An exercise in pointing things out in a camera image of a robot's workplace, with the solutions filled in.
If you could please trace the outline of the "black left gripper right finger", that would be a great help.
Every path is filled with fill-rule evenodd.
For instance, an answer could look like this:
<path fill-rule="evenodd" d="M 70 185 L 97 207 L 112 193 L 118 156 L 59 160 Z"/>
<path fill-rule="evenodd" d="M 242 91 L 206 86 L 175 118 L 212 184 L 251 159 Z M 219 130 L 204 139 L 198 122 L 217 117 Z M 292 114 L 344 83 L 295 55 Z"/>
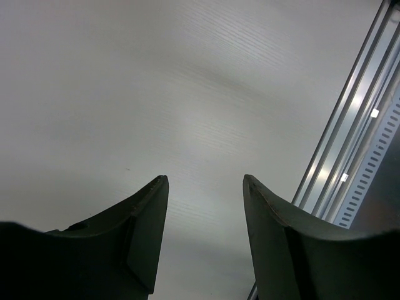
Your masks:
<path fill-rule="evenodd" d="M 252 175 L 244 210 L 259 299 L 398 299 L 399 231 L 323 221 Z"/>

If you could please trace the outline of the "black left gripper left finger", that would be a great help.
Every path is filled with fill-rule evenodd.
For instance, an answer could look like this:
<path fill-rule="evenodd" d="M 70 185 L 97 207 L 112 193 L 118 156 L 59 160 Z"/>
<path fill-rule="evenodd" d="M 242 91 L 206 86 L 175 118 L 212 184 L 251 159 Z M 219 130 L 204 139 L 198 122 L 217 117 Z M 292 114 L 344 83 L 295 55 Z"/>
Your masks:
<path fill-rule="evenodd" d="M 1 223 L 2 299 L 147 299 L 156 285 L 169 182 L 69 226 Z"/>

